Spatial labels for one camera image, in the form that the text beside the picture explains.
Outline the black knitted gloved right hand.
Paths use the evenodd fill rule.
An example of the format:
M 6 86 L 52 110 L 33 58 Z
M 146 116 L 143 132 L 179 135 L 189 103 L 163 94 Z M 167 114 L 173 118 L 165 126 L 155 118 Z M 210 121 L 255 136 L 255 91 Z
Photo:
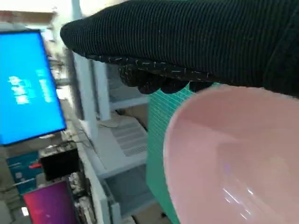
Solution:
M 142 94 L 214 83 L 299 96 L 296 0 L 129 0 L 62 26 L 67 48 Z

